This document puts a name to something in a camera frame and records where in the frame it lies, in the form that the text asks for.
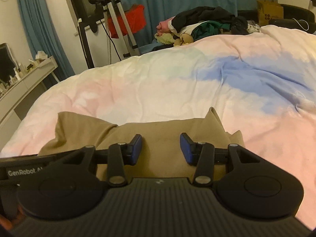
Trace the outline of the person's hand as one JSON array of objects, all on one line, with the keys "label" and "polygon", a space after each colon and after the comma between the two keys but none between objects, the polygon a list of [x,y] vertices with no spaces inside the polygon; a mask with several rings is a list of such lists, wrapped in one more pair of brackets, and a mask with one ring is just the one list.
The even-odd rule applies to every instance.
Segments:
[{"label": "person's hand", "polygon": [[10,219],[7,219],[5,216],[0,215],[0,224],[5,230],[11,230],[24,219],[25,219],[25,215],[23,213],[23,209],[19,205],[17,216],[14,219],[10,220]]}]

